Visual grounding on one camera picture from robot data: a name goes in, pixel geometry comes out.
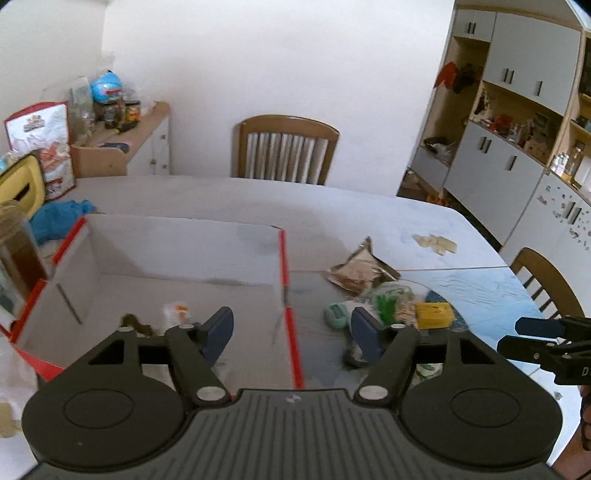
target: yellow sponge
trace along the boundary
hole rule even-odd
[[[429,328],[447,328],[453,322],[455,315],[452,306],[446,301],[437,303],[417,303],[415,306],[419,330]]]

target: white wall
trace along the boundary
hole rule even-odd
[[[0,10],[0,121],[96,74],[105,8],[105,0],[11,0]],[[0,155],[7,149],[2,126]]]
[[[228,176],[232,130],[287,113],[341,133],[328,185],[395,195],[453,0],[112,0],[103,48],[173,110],[173,172]]]

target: green object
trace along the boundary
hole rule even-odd
[[[394,296],[377,295],[375,297],[376,310],[379,314],[379,319],[386,326],[397,323],[396,321],[396,306],[398,299]]]
[[[324,311],[324,321],[330,328],[343,330],[349,326],[349,312],[341,303],[331,303]]]

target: wooden chair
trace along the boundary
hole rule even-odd
[[[308,118],[248,118],[240,125],[238,177],[324,185],[338,139],[338,130]]]
[[[573,290],[556,267],[547,259],[531,248],[524,248],[511,264],[511,271],[517,275],[519,270],[524,267],[530,272],[531,277],[523,286],[529,287],[534,279],[540,284],[540,288],[534,292],[531,298],[537,299],[543,291],[549,296],[549,299],[540,307],[542,313],[551,303],[554,303],[556,312],[550,316],[551,319],[567,315],[584,317],[581,304]]]

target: snack wrapper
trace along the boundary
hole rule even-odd
[[[384,282],[397,281],[400,273],[373,255],[371,238],[367,237],[345,263],[330,268],[325,277],[345,290],[360,294]]]

